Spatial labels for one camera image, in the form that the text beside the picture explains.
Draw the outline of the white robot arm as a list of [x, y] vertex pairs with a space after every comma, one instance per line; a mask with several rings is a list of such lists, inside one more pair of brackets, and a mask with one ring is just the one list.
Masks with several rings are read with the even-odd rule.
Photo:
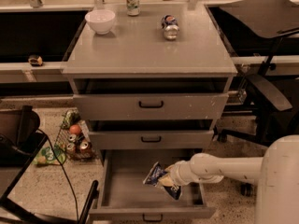
[[255, 224], [299, 224], [299, 136], [275, 141], [261, 157], [218, 158], [195, 154], [158, 179], [165, 186], [218, 183], [229, 177], [257, 186]]

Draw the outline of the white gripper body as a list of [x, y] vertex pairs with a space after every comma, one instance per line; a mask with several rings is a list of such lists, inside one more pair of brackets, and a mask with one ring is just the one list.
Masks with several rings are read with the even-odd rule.
[[190, 180], [191, 169], [187, 161], [178, 161], [170, 167], [170, 177], [176, 185], [186, 186]]

